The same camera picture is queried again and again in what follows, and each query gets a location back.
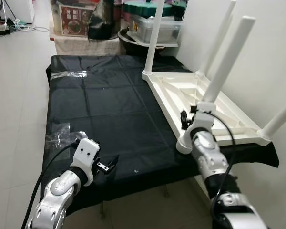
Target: white wall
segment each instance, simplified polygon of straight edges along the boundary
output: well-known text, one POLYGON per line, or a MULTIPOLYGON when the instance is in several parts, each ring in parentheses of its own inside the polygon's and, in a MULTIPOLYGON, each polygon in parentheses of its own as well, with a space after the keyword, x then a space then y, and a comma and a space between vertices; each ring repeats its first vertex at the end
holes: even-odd
MULTIPOLYGON (((228 0, 190 0, 176 57, 196 71, 223 17, 228 0)), ((257 21, 223 88, 253 121, 263 127, 286 103, 286 0, 238 0, 234 20, 209 72, 212 77, 243 15, 257 21)), ((280 166, 239 164, 234 173, 265 222, 286 229, 286 124, 273 138, 280 166)))

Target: table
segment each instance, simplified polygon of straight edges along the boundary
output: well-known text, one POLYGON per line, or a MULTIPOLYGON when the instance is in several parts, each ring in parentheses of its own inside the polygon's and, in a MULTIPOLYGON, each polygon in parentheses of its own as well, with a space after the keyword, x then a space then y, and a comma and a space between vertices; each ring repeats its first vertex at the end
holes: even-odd
MULTIPOLYGON (((99 173, 92 185, 81 189, 68 214, 199 174, 191 155, 175 149, 176 138, 148 84, 141 79, 145 58, 53 56, 51 60, 51 75, 65 76, 50 81, 43 167, 67 144, 66 139, 76 137, 100 141, 104 163, 120 156, 111 174, 99 173), (83 71, 85 77, 74 77, 83 71)), ((188 72, 174 57, 159 57, 153 64, 153 71, 188 72)), ((229 159, 231 147, 221 149, 229 159)), ((46 184, 70 166, 73 153, 70 150, 54 161, 42 181, 41 197, 46 184)), ((238 145, 235 163, 239 162, 279 164, 272 143, 238 145)))

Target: clear plastic tape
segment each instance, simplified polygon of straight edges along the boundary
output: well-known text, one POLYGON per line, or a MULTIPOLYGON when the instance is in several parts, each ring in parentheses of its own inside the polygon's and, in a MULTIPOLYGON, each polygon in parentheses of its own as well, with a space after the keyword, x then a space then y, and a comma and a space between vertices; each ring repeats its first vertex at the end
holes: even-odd
MULTIPOLYGON (((87 138, 87 135, 83 131, 71 132, 70 124, 53 124, 52 134, 46 135, 45 137, 45 152, 48 154, 46 156, 49 161, 55 154, 57 154, 65 146, 75 142, 76 139, 87 138)), ((70 159, 70 149, 65 150, 61 155, 59 155, 54 161, 70 159)))
POLYGON ((78 71, 78 72, 58 72, 51 73, 50 80, 61 78, 61 77, 76 77, 76 78, 85 78, 87 77, 87 71, 78 71))

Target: black pot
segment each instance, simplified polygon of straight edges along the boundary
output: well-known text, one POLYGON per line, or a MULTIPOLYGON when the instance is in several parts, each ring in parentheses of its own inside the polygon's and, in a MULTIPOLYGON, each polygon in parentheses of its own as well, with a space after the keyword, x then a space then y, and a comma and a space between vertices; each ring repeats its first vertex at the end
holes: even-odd
MULTIPOLYGON (((148 47, 139 45, 134 39, 128 36, 126 34, 128 30, 129 29, 123 29, 118 32, 118 37, 126 50, 126 54, 132 56, 147 56, 148 47)), ((156 48, 155 55, 159 55, 162 50, 164 50, 164 48, 156 48)))

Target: black tablecloth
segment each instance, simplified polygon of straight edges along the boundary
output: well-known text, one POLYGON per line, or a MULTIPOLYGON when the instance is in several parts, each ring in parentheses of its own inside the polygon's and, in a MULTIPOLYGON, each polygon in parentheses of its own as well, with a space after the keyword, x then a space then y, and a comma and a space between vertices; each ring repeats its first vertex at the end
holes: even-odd
MULTIPOLYGON (((51 73, 87 71, 87 77, 61 77, 50 82, 46 134, 53 125, 70 123, 70 131, 84 131, 101 143, 101 161, 119 155, 117 168, 109 175, 99 173, 92 185, 75 196, 68 214, 131 193, 198 175, 190 155, 175 149, 176 138, 148 84, 141 79, 145 59, 133 56, 53 56, 51 73)), ((153 71, 188 72, 173 57, 154 61, 153 71)), ((278 166, 272 143, 237 146, 238 162, 261 162, 278 166)), ((231 147, 222 147, 227 158, 231 147)), ((57 160, 41 186, 72 162, 74 150, 57 160)), ((51 151, 45 150, 43 167, 51 151)))

